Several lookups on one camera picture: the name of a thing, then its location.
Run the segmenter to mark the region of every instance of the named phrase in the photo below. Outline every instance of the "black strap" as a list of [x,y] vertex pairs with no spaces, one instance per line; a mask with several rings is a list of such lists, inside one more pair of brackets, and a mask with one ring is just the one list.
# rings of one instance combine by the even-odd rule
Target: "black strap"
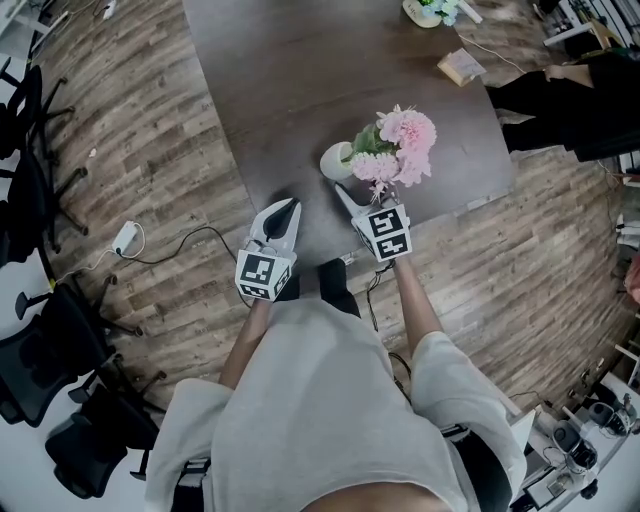
[[190,460],[184,465],[173,492],[171,512],[204,512],[202,480],[211,466],[211,459]]
[[509,478],[491,448],[474,432],[456,425],[443,432],[455,446],[482,512],[505,512],[511,502]]

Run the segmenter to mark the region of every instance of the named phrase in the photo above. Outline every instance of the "wooden floor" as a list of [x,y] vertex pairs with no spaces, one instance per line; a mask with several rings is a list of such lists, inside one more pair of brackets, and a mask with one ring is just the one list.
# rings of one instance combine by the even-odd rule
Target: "wooden floor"
[[[72,0],[68,9],[81,5]],[[524,0],[476,5],[485,22],[462,21],[461,35],[525,70],[550,62]],[[487,84],[519,74],[491,54],[469,51],[487,68]],[[147,259],[171,253],[188,231],[207,223],[239,248],[254,212],[180,0],[121,2],[108,21],[87,9],[35,62],[46,86],[69,78],[54,107],[76,107],[49,128],[61,160],[57,179],[78,166],[90,173],[64,202],[91,234],[61,232],[62,253],[51,255],[58,275],[94,264],[126,220],[144,226]],[[482,371],[509,395],[536,390],[561,403],[582,369],[615,356],[613,344],[632,322],[632,308],[610,277],[616,245],[608,207],[613,216],[619,191],[610,192],[596,163],[580,164],[559,148],[516,153],[513,161],[517,179],[509,194],[413,229],[414,261],[447,332]],[[349,267],[366,321],[364,290],[375,268],[364,250]],[[166,371],[168,379],[154,390],[165,403],[179,380],[215,378],[247,315],[233,284],[234,263],[220,241],[198,234],[158,266],[108,254],[81,283],[95,293],[111,272],[119,285],[107,297],[106,316],[140,324],[146,333],[115,340],[131,375]],[[385,343],[399,347],[404,328],[390,278],[373,301]],[[516,402],[527,407],[537,398],[528,394]]]

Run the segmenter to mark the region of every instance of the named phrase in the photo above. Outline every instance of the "pink flower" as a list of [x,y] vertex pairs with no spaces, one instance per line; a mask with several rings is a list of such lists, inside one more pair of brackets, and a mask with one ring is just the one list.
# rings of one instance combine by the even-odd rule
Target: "pink flower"
[[399,157],[398,162],[400,163],[400,172],[396,175],[394,181],[399,181],[406,187],[420,183],[423,174],[431,176],[431,164],[429,163],[428,155],[409,153],[406,156]]
[[402,149],[427,154],[436,142],[436,127],[427,116],[415,110],[401,110],[396,105],[389,114],[378,114],[380,138]]
[[398,159],[390,154],[358,153],[351,160],[351,170],[356,178],[365,181],[390,181],[398,174]]

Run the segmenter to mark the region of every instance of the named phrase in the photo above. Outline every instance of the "hand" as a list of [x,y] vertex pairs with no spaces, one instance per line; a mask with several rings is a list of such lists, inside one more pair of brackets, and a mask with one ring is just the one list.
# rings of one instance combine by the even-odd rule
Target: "hand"
[[562,66],[549,66],[548,68],[545,68],[544,77],[547,79],[547,82],[550,82],[552,78],[556,80],[566,78],[564,75],[564,68]]

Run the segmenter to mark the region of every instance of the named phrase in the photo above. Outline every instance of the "black chair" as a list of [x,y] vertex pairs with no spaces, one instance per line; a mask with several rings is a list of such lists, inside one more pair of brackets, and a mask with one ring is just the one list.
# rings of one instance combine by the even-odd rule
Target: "black chair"
[[101,368],[112,357],[115,350],[107,343],[108,333],[142,335],[140,328],[127,329],[100,316],[107,287],[115,281],[114,277],[105,280],[93,306],[79,286],[77,293],[60,284],[52,293],[32,299],[20,294],[19,318],[27,308],[47,303],[25,329],[0,342],[0,414],[8,423],[38,426],[62,387]]
[[9,99],[6,109],[0,112],[2,123],[2,139],[0,140],[0,159],[10,157],[14,151],[31,148],[36,135],[40,138],[42,157],[51,164],[57,164],[57,156],[48,149],[45,137],[46,122],[63,114],[75,112],[74,107],[68,107],[56,112],[49,112],[51,102],[61,84],[67,83],[66,78],[58,80],[53,90],[42,104],[42,72],[39,66],[29,69],[22,82],[6,72],[11,62],[8,59],[0,70],[0,79],[13,85],[16,90]]
[[24,263],[33,250],[42,244],[42,233],[47,231],[49,242],[56,253],[55,221],[58,215],[65,217],[83,235],[86,226],[79,224],[61,206],[60,199],[87,170],[76,169],[65,183],[54,189],[53,172],[49,179],[31,151],[22,152],[15,172],[0,169],[0,178],[11,179],[7,201],[0,202],[0,266],[8,261]]
[[0,414],[8,423],[37,427],[53,397],[77,378],[49,343],[39,316],[0,342]]
[[81,411],[71,416],[73,424],[45,444],[60,483],[80,498],[101,497],[127,448],[144,450],[140,471],[131,472],[144,479],[159,431],[145,412],[145,403],[135,391],[113,391],[99,384]]

